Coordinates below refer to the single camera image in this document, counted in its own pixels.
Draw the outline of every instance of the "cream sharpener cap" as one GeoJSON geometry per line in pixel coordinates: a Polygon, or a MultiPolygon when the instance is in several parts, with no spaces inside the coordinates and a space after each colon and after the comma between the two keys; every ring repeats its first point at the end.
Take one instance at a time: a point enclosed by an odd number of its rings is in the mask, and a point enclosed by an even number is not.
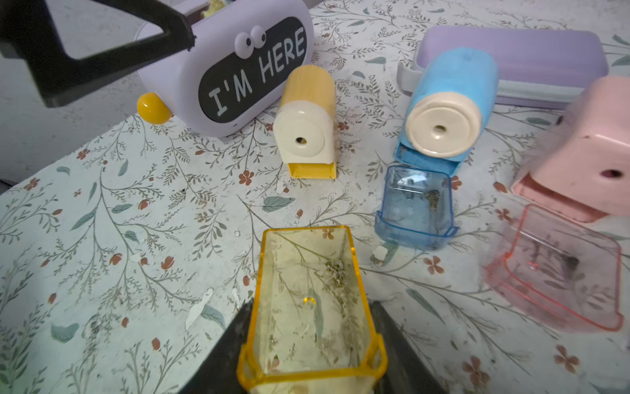
{"type": "Polygon", "coordinates": [[[413,107],[405,133],[418,152],[451,158],[472,148],[481,124],[481,112],[474,101],[459,93],[442,92],[424,97],[413,107]]]}
{"type": "MultiPolygon", "coordinates": [[[[332,130],[333,120],[328,112],[305,100],[294,100],[282,105],[273,123],[273,134],[286,163],[310,163],[308,158],[333,143],[332,130]]],[[[326,159],[318,162],[332,163],[335,160],[334,157],[326,159]]]]}

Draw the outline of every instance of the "googly eye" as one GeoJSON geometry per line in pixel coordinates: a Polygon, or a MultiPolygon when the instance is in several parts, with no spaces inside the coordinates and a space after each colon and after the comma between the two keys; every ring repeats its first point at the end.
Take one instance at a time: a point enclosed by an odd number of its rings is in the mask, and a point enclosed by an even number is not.
{"type": "Polygon", "coordinates": [[[251,38],[254,39],[254,46],[256,48],[262,48],[267,41],[267,34],[265,29],[256,25],[251,29],[251,38]]]}
{"type": "Polygon", "coordinates": [[[241,59],[247,59],[254,52],[254,43],[247,33],[238,33],[234,41],[234,52],[241,59]]]}

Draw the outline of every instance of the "yellow knob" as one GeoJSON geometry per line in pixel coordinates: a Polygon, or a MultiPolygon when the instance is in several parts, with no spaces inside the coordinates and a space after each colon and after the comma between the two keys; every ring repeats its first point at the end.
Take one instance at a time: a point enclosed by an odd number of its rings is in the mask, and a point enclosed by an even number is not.
{"type": "Polygon", "coordinates": [[[138,114],[151,124],[164,124],[173,116],[171,110],[155,93],[145,93],[140,96],[138,114]]]}

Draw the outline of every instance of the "white debris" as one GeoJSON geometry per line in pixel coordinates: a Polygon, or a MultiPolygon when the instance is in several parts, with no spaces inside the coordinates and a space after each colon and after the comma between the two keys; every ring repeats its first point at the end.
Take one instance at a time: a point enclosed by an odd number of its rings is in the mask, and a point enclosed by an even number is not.
{"type": "Polygon", "coordinates": [[[385,256],[387,256],[387,248],[382,245],[379,245],[376,247],[376,249],[372,251],[372,254],[374,254],[374,258],[376,260],[383,261],[385,260],[385,256]]]}
{"type": "Polygon", "coordinates": [[[190,307],[190,311],[188,311],[188,317],[186,318],[186,331],[188,331],[188,328],[192,325],[192,323],[194,323],[195,320],[201,315],[201,312],[203,312],[203,306],[206,305],[208,301],[210,301],[210,297],[212,297],[213,294],[214,289],[211,287],[203,294],[199,302],[193,304],[193,306],[190,307]]]}
{"type": "Polygon", "coordinates": [[[236,304],[237,308],[241,306],[241,298],[238,296],[238,290],[236,287],[232,287],[232,295],[234,296],[234,304],[236,304]]]}

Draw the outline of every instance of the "table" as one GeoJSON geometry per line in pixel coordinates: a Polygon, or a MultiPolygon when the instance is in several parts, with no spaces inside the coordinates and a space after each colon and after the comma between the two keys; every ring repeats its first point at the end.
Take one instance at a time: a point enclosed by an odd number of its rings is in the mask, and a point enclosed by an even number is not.
{"type": "MultiPolygon", "coordinates": [[[[479,277],[489,243],[523,207],[506,193],[513,173],[558,111],[497,105],[454,178],[453,242],[370,260],[409,100],[397,62],[433,25],[570,26],[448,1],[326,1],[312,15],[314,62],[340,99],[335,181],[288,177],[271,107],[221,140],[134,115],[0,196],[0,391],[174,393],[252,297],[265,229],[347,224],[369,297],[452,392],[628,393],[628,331],[556,332],[479,277]]],[[[630,75],[630,31],[601,40],[611,74],[630,75]]],[[[629,224],[592,227],[627,248],[629,224]]]]}

